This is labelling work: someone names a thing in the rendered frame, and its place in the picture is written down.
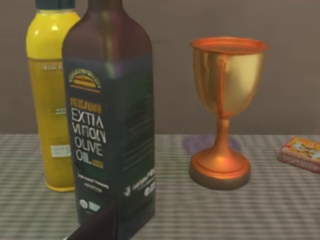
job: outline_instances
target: goblet base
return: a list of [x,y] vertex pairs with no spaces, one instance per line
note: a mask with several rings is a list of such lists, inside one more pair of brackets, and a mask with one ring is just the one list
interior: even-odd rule
[[199,165],[197,157],[201,153],[202,152],[199,152],[192,157],[189,168],[189,175],[191,179],[199,185],[216,190],[234,190],[249,182],[251,176],[250,163],[241,154],[235,152],[243,162],[243,165],[239,170],[233,172],[217,172],[210,171]]

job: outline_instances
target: bottle label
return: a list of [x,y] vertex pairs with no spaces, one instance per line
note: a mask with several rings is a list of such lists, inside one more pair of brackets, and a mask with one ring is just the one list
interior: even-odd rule
[[[79,219],[94,214],[90,206],[102,206],[110,194],[120,217],[130,217],[154,200],[152,57],[112,63],[65,58],[63,65]],[[84,208],[81,200],[91,205]]]
[[46,181],[55,188],[72,187],[62,60],[28,63]]

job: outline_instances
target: olive oil bottle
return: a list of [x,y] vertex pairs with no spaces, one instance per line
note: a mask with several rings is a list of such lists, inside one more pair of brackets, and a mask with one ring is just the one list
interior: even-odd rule
[[36,0],[26,52],[47,186],[74,190],[66,117],[62,44],[79,20],[74,0]]
[[122,0],[88,0],[62,56],[79,222],[113,197],[129,239],[155,213],[151,41]]

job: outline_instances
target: trophy cup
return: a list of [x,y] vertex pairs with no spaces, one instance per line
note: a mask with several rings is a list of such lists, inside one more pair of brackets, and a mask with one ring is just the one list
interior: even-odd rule
[[197,95],[210,113],[217,115],[213,147],[196,153],[189,174],[198,184],[232,190],[250,180],[250,163],[229,147],[230,118],[244,111],[260,80],[264,42],[237,37],[208,37],[191,42]]

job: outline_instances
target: goblet rim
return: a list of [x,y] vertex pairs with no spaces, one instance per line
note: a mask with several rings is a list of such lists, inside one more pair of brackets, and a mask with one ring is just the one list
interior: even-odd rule
[[[269,48],[269,45],[261,40],[234,36],[200,37],[192,40],[190,45],[196,50],[224,55],[259,54]],[[218,48],[218,46],[237,48],[237,50]]]

